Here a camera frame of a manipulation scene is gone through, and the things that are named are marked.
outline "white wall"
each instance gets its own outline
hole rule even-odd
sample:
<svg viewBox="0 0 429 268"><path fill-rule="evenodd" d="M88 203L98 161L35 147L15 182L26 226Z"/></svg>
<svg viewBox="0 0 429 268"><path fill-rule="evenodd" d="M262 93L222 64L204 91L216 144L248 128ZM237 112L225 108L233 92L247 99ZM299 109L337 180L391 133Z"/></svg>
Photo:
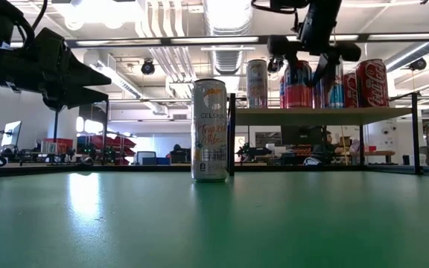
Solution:
<svg viewBox="0 0 429 268"><path fill-rule="evenodd" d="M58 138L75 140L75 121L79 109L64 109L59 115ZM43 102L41 94L22 92L13 93L10 89L0 87L0 130L6 123L21 121L19 149L33 148L37 139L52 138L54 135L55 112Z"/></svg>

